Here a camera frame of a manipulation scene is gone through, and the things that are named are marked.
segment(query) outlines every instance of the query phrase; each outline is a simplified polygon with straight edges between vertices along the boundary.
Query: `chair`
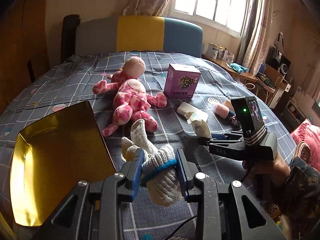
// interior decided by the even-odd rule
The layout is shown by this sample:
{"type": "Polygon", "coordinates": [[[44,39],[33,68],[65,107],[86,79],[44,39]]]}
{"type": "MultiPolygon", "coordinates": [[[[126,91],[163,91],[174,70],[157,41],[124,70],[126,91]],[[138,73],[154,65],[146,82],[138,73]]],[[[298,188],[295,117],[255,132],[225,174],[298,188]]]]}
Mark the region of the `chair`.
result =
{"type": "Polygon", "coordinates": [[[267,64],[264,74],[275,84],[275,88],[273,89],[267,86],[260,78],[257,78],[256,96],[269,106],[284,77],[281,73],[267,64]]]}

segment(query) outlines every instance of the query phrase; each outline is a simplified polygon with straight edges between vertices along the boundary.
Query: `can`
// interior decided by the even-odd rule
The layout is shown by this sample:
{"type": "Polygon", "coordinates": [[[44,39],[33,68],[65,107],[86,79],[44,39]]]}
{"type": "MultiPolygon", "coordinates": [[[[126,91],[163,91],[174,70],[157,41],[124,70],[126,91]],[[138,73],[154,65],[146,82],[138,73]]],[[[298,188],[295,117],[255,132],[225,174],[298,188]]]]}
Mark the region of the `can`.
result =
{"type": "Polygon", "coordinates": [[[219,51],[219,46],[218,45],[209,43],[206,55],[208,57],[210,57],[210,58],[216,59],[217,55],[218,55],[218,51],[219,51]]]}
{"type": "Polygon", "coordinates": [[[228,52],[229,51],[227,51],[227,50],[224,51],[223,58],[222,58],[223,60],[227,60],[228,52]]]}
{"type": "Polygon", "coordinates": [[[224,49],[222,49],[222,48],[220,47],[220,48],[219,48],[219,51],[218,51],[217,58],[223,58],[223,51],[224,51],[224,49]]]}

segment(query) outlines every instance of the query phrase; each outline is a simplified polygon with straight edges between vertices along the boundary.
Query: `headboard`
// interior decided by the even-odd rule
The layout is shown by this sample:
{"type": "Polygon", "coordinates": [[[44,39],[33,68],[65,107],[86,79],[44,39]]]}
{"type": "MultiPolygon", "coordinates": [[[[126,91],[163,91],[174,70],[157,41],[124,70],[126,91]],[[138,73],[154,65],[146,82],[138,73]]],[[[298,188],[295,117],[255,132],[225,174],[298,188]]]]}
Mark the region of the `headboard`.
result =
{"type": "Polygon", "coordinates": [[[79,15],[64,18],[61,61],[72,54],[162,50],[201,56],[202,28],[156,16],[120,16],[80,24],[79,15]]]}

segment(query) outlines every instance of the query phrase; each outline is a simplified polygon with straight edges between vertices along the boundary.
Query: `cable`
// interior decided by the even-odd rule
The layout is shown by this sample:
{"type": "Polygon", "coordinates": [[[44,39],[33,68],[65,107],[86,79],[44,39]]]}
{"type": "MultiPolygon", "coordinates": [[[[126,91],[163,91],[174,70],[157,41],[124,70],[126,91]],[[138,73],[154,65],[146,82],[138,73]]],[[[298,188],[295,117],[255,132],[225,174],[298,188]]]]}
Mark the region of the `cable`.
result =
{"type": "MultiPolygon", "coordinates": [[[[253,164],[250,165],[250,167],[249,167],[249,169],[247,170],[246,174],[245,174],[245,175],[243,176],[243,178],[240,180],[241,183],[247,178],[247,176],[249,175],[252,167],[253,167],[253,164]]],[[[195,215],[195,216],[193,216],[193,217],[191,217],[191,218],[188,218],[187,220],[183,221],[183,222],[176,228],[176,230],[174,230],[174,231],[173,231],[166,239],[164,239],[164,240],[169,240],[171,237],[173,237],[173,235],[174,235],[176,232],[179,231],[180,228],[182,228],[186,223],[188,223],[189,221],[195,219],[196,217],[197,217],[197,216],[195,215]]]]}
{"type": "Polygon", "coordinates": [[[249,167],[249,169],[247,170],[246,174],[245,174],[245,175],[243,176],[243,178],[240,180],[241,183],[248,177],[248,175],[249,175],[252,167],[253,167],[253,164],[250,165],[250,167],[249,167]]]}
{"type": "Polygon", "coordinates": [[[180,228],[182,228],[186,223],[188,223],[189,221],[195,219],[196,217],[197,217],[197,216],[193,216],[193,217],[188,218],[187,220],[183,221],[183,222],[177,227],[177,229],[174,230],[174,231],[171,233],[171,235],[169,235],[169,236],[168,236],[166,239],[164,239],[164,240],[169,240],[171,237],[173,237],[173,235],[174,235],[176,232],[178,232],[178,230],[179,230],[180,228]]]}

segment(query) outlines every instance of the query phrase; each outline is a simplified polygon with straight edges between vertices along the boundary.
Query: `knitted glove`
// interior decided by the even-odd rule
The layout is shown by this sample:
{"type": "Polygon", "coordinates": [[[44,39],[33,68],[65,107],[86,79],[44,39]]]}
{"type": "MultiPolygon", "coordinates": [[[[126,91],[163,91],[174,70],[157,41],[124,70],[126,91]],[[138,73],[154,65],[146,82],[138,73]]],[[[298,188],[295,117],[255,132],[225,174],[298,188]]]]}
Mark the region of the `knitted glove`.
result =
{"type": "Polygon", "coordinates": [[[131,139],[122,138],[123,159],[132,160],[138,147],[145,151],[142,181],[146,182],[151,201],[168,207],[182,200],[178,176],[173,167],[175,154],[171,145],[166,144],[158,150],[147,138],[143,119],[132,125],[131,139]]]}

